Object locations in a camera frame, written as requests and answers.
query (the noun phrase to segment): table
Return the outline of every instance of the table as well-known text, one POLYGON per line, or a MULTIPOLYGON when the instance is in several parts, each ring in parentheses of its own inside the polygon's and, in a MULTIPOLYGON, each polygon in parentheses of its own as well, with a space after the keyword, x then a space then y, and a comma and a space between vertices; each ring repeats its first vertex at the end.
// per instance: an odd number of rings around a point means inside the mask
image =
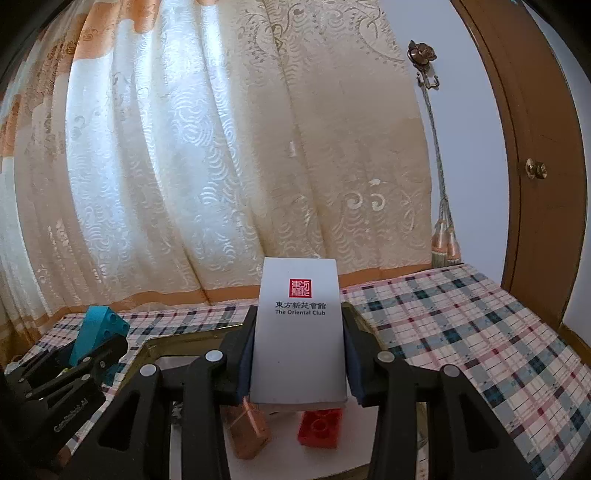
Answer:
MULTIPOLYGON (((439 369, 457 365, 487 400, 540 480, 558 478, 590 433, 591 370, 557 334, 470 265, 438 268, 341 291, 397 356, 439 369)), ((162 335, 242 323, 256 301, 120 314, 129 351, 106 402, 70 441, 73 449, 113 399, 142 344, 162 335)), ((69 314, 24 359, 76 338, 84 314, 69 314)), ((418 478, 426 478, 421 465, 418 478)))

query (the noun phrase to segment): red square logo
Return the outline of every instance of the red square logo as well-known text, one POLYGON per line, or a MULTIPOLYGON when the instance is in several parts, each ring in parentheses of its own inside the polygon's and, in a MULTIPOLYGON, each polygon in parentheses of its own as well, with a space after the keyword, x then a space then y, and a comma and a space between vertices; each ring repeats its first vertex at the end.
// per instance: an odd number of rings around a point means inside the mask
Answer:
POLYGON ((291 299, 310 299, 312 298, 312 281, 302 280, 301 278, 290 279, 290 298, 291 299))

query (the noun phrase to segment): curtain fold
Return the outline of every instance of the curtain fold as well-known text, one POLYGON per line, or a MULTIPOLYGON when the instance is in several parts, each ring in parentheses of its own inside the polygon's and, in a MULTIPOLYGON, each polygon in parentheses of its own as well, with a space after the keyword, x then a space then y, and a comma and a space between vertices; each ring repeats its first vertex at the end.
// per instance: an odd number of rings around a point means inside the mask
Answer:
POLYGON ((75 0, 0 103, 3 348, 91 304, 254 297, 265 256, 428 267, 411 82, 376 0, 75 0))

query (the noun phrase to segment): white box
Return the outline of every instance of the white box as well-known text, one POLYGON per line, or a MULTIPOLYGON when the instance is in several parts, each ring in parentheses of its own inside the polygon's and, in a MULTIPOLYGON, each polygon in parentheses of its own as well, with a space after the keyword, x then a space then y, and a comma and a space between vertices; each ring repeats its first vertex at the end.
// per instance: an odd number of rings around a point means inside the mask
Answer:
POLYGON ((335 260, 265 259, 250 395, 264 410, 344 405, 345 346, 335 260))

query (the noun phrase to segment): door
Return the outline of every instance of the door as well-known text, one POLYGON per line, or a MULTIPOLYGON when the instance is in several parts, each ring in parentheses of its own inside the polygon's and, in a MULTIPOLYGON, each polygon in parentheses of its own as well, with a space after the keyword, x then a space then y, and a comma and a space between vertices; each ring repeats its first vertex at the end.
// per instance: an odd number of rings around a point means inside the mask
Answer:
POLYGON ((502 286, 558 329, 579 267, 587 202, 570 90, 520 0, 452 4, 472 33, 503 123, 510 212, 502 286))

